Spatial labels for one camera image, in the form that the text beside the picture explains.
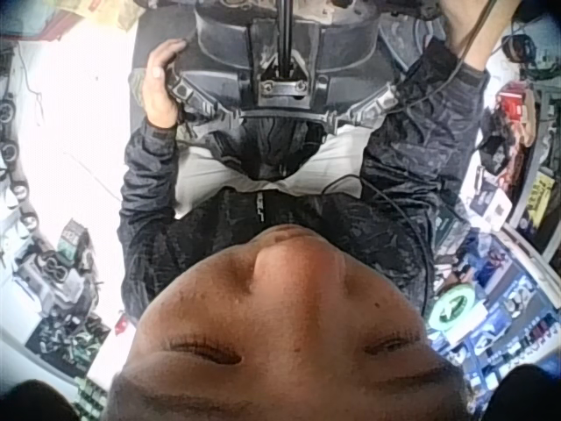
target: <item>person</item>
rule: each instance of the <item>person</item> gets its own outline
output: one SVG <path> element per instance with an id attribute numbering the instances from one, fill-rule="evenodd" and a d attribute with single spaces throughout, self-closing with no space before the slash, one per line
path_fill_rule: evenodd
<path id="1" fill-rule="evenodd" d="M 359 198 L 224 188 L 175 219 L 163 68 L 186 43 L 150 54 L 118 229 L 137 331 L 106 419 L 467 419 L 462 372 L 430 348 L 422 314 L 437 209 L 458 194 L 486 62 L 519 3 L 494 2 L 466 51 L 487 1 L 441 0 L 448 41 L 398 85 L 406 110 L 371 134 Z"/>

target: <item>bolt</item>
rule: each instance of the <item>bolt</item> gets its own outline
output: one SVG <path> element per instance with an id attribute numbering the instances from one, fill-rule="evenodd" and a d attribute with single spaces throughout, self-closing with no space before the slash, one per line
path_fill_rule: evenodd
<path id="1" fill-rule="evenodd" d="M 298 92 L 304 92 L 308 88 L 308 84 L 305 81 L 298 81 L 296 83 L 296 90 Z"/>
<path id="2" fill-rule="evenodd" d="M 273 92 L 273 83 L 272 82 L 263 82 L 263 83 L 261 83 L 261 88 L 263 89 L 263 92 L 265 92 L 266 94 L 269 94 L 269 93 Z"/>

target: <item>metal rod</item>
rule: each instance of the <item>metal rod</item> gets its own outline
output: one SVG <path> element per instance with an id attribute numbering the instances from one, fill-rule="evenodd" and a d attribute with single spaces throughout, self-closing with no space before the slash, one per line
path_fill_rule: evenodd
<path id="1" fill-rule="evenodd" d="M 293 1 L 277 0 L 277 22 L 279 26 L 279 77 L 288 79 L 290 77 L 290 59 L 292 56 L 292 22 Z"/>

